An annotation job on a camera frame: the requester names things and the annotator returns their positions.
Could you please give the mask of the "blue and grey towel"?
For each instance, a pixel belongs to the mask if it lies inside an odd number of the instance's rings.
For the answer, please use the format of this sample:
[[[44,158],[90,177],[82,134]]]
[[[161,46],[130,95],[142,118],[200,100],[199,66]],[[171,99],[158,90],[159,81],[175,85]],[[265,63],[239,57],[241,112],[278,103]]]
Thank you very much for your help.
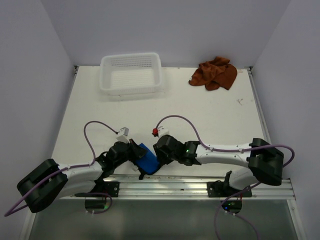
[[[146,150],[146,154],[142,158],[135,160],[133,164],[140,172],[138,179],[142,180],[145,175],[151,176],[155,174],[161,168],[161,166],[157,157],[147,146],[145,146],[143,143],[139,144],[139,146]]]

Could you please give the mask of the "white plastic basket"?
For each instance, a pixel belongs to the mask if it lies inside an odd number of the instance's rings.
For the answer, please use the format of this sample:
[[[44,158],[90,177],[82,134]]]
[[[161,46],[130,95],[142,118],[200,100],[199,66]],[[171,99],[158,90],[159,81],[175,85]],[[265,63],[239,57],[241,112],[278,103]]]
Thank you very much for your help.
[[[108,55],[101,59],[99,89],[108,96],[153,94],[163,85],[155,52]]]

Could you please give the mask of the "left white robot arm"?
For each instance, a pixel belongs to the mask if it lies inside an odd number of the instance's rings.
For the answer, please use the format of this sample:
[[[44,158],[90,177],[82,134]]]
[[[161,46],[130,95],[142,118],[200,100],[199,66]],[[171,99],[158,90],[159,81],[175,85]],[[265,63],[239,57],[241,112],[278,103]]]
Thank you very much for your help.
[[[102,152],[93,164],[65,165],[47,159],[24,177],[17,190],[32,213],[49,207],[55,200],[77,194],[99,196],[104,190],[104,179],[113,175],[123,163],[145,157],[148,149],[132,139],[117,141],[109,151]]]

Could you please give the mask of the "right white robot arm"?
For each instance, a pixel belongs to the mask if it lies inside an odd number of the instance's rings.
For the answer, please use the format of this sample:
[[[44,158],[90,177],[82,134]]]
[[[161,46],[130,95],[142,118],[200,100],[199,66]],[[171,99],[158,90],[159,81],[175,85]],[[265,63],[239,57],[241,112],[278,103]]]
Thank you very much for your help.
[[[227,196],[235,196],[251,185],[269,186],[282,184],[284,154],[261,138],[241,145],[203,146],[200,141],[182,143],[171,135],[163,135],[153,145],[157,160],[162,164],[176,161],[185,166],[226,164],[240,169],[226,173],[217,189]]]

